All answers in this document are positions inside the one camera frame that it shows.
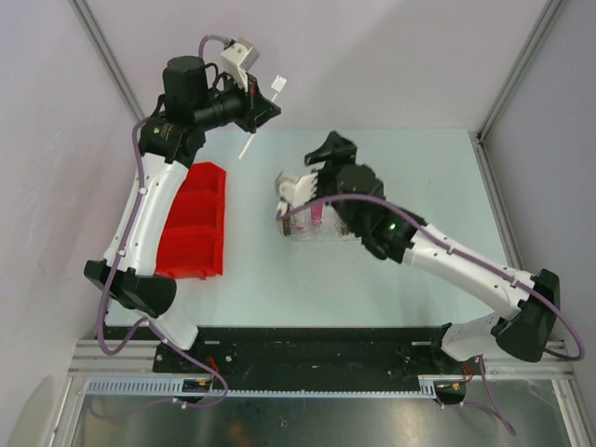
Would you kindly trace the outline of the white toothbrush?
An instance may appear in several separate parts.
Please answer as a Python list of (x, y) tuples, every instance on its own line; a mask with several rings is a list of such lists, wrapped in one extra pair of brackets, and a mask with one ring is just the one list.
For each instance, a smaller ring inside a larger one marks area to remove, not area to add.
[(251, 99), (253, 100), (253, 105), (256, 107), (253, 114), (255, 127), (254, 131), (251, 132), (250, 136), (242, 146), (242, 149), (237, 157), (238, 160), (241, 160), (248, 151), (254, 137), (256, 136), (256, 130), (270, 119), (280, 115), (281, 111), (280, 108), (275, 105), (275, 100), (284, 89), (286, 83), (287, 79), (278, 74), (271, 84), (271, 89), (274, 90), (274, 94), (270, 99), (267, 99), (262, 94), (256, 83), (251, 84)]

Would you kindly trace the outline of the pink toothpaste tube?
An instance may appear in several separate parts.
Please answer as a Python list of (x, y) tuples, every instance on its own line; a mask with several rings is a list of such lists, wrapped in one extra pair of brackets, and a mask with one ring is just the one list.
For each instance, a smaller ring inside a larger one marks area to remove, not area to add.
[(315, 228), (320, 228), (322, 225), (323, 207), (324, 205), (322, 203), (318, 203), (310, 207), (310, 222)]

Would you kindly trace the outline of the white toothpaste tube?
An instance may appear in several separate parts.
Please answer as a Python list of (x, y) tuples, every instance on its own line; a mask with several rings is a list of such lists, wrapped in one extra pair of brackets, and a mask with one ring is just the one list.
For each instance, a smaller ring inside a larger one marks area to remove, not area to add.
[(308, 226), (307, 213), (304, 210), (297, 212), (291, 217), (291, 222), (296, 231), (305, 231)]

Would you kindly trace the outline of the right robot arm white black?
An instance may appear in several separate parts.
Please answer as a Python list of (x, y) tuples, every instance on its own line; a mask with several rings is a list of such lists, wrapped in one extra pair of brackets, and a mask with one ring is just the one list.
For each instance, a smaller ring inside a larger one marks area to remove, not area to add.
[(465, 324), (446, 323), (429, 350), (431, 366), (452, 373), (463, 361), (504, 352), (538, 362), (556, 320), (558, 277), (496, 264), (448, 238), (424, 218), (363, 200), (332, 203), (346, 230), (380, 260), (427, 271), (489, 306), (491, 314)]

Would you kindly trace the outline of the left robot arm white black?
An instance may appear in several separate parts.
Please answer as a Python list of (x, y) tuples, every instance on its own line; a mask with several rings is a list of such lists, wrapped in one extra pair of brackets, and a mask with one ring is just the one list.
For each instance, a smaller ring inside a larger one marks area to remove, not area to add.
[(212, 82), (208, 68), (199, 56), (168, 61), (155, 110), (132, 131), (136, 175), (114, 238), (102, 259), (87, 261), (84, 269), (102, 292), (99, 337), (108, 302), (114, 300), (147, 320), (160, 339), (176, 345), (172, 358), (190, 373), (204, 365), (206, 350), (195, 343), (198, 329), (176, 300), (175, 280), (156, 272), (171, 206), (208, 131), (234, 123), (255, 133), (281, 113), (261, 93), (250, 63), (223, 57)]

